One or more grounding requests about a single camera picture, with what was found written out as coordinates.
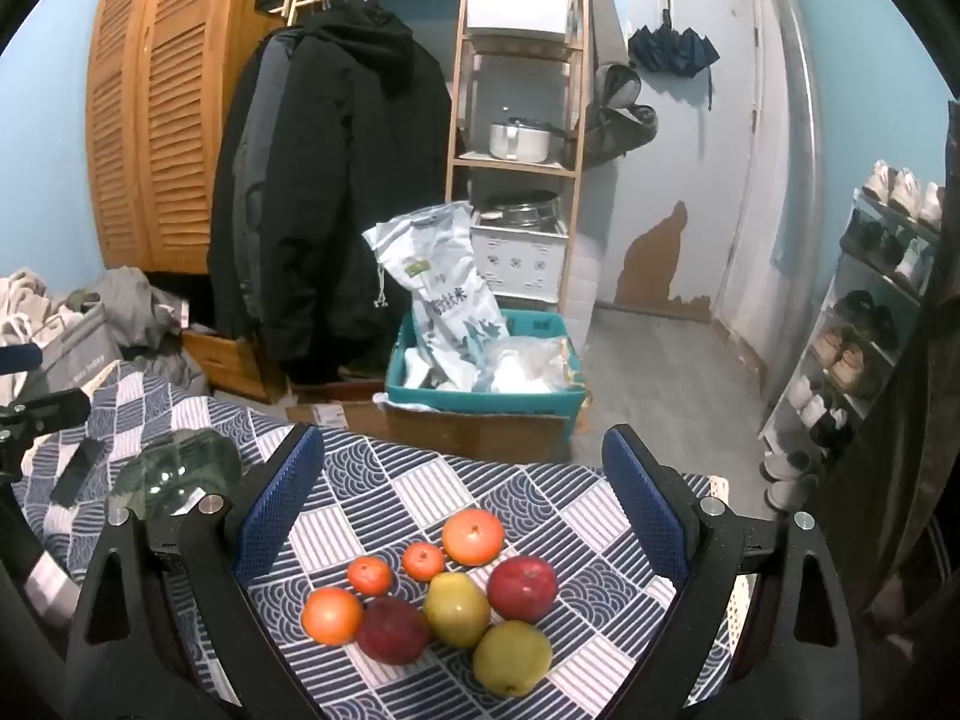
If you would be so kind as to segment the dark hanging bag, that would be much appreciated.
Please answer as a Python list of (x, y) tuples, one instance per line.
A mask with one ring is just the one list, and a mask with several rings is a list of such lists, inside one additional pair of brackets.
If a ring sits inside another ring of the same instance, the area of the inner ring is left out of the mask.
[(612, 163), (656, 138), (658, 114), (638, 103), (640, 93), (641, 78), (628, 65), (605, 64), (596, 71), (584, 124), (584, 169)]

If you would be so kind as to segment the medium orange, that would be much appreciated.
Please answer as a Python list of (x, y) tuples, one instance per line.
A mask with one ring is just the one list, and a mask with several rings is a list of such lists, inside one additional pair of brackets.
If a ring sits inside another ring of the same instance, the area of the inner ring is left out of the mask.
[(363, 605), (348, 590), (325, 587), (309, 593), (301, 613), (301, 626), (320, 645), (342, 647), (355, 639)]

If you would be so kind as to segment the dark glass ribbed plate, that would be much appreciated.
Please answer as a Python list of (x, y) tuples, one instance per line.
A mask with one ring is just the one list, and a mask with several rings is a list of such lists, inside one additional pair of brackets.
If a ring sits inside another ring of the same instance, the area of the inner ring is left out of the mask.
[(213, 429), (181, 429), (150, 442), (117, 475), (107, 513), (132, 512), (142, 522), (184, 515), (202, 497), (229, 497), (241, 481), (236, 445)]

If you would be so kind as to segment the wooden shelf rack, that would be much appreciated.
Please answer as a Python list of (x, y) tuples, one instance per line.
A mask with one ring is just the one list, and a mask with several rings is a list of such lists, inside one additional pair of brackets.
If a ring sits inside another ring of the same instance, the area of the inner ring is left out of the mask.
[[(466, 200), (473, 216), (491, 195), (551, 190), (569, 236), (558, 304), (493, 293), (509, 307), (565, 307), (583, 188), (589, 39), (590, 0), (459, 0), (444, 197)], [(508, 117), (560, 127), (566, 142), (547, 164), (495, 160), (490, 125)]]

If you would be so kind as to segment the large orange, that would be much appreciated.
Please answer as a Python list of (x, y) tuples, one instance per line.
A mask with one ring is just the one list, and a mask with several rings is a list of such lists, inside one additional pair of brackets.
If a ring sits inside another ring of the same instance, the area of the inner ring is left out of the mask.
[(457, 564), (478, 567), (490, 564), (505, 547), (501, 520), (483, 509), (464, 509), (448, 518), (441, 532), (443, 550)]

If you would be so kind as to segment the small tangerine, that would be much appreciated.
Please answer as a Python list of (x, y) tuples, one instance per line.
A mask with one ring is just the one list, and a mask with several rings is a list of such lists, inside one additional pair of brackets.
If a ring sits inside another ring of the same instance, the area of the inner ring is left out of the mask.
[(394, 573), (381, 557), (361, 556), (347, 567), (347, 580), (364, 596), (384, 596), (392, 589)]
[(405, 574), (421, 583), (430, 583), (446, 570), (443, 551), (425, 541), (410, 544), (402, 556), (402, 567)]

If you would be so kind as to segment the red apple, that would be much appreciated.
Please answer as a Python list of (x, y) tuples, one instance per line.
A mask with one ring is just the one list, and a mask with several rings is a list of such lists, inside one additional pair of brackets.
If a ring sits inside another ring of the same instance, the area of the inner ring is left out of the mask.
[(370, 603), (356, 633), (364, 655), (393, 667), (415, 663), (430, 639), (427, 617), (412, 603), (393, 596)]
[(503, 619), (540, 621), (557, 593), (555, 569), (540, 557), (508, 557), (494, 567), (487, 582), (488, 603)]

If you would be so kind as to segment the black hanging coat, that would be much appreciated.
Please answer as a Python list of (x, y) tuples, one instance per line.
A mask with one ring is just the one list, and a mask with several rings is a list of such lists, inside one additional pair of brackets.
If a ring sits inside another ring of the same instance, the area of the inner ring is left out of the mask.
[(397, 15), (347, 2), (275, 29), (242, 67), (213, 184), (215, 327), (296, 387), (381, 376), (410, 296), (363, 238), (443, 200), (443, 69)]

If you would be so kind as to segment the white patterned storage box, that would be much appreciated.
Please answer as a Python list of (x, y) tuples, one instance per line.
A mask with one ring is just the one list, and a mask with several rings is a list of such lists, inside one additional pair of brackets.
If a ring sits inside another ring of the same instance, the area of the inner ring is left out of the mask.
[(477, 270), (498, 298), (558, 304), (568, 239), (561, 221), (532, 229), (472, 216)]

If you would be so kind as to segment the wooden louvered wardrobe door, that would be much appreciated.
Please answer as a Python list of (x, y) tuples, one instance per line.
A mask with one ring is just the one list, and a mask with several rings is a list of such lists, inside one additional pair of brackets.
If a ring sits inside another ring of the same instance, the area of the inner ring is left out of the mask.
[(224, 117), (279, 22), (256, 0), (99, 0), (86, 151), (107, 266), (205, 273)]

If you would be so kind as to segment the beige towel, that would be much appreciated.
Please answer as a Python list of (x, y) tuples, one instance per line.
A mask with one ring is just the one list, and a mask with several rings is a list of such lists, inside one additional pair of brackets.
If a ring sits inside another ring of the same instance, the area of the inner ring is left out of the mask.
[(2, 339), (0, 344), (47, 346), (76, 319), (47, 292), (46, 283), (29, 268), (2, 278)]

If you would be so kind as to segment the shoe rack with shoes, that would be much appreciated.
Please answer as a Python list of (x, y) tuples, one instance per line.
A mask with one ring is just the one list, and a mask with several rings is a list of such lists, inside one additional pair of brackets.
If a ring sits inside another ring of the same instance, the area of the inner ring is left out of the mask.
[(895, 372), (939, 249), (943, 198), (939, 184), (882, 160), (853, 192), (835, 274), (760, 431), (773, 512), (790, 514), (811, 497)]

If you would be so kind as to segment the steel pot on box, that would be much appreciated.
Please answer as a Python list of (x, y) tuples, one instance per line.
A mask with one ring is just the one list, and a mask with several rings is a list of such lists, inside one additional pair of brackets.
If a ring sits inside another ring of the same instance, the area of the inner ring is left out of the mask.
[(551, 231), (558, 216), (560, 195), (543, 188), (491, 195), (478, 211), (482, 224), (535, 231)]

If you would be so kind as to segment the yellow-green pear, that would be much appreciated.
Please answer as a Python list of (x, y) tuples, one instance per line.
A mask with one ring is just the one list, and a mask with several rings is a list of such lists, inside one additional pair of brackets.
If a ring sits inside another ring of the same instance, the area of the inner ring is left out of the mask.
[(431, 579), (423, 613), (434, 637), (455, 649), (475, 647), (490, 625), (487, 595), (459, 572), (441, 572)]
[(472, 658), (473, 678), (491, 694), (523, 697), (550, 671), (553, 650), (547, 636), (523, 621), (489, 628)]

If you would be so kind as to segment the metal cooking pot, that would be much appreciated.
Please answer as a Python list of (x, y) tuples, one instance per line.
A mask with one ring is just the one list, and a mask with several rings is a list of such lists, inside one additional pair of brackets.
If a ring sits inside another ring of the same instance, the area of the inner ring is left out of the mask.
[(537, 119), (508, 117), (490, 125), (488, 151), (495, 160), (524, 164), (547, 164), (566, 142), (560, 127)]

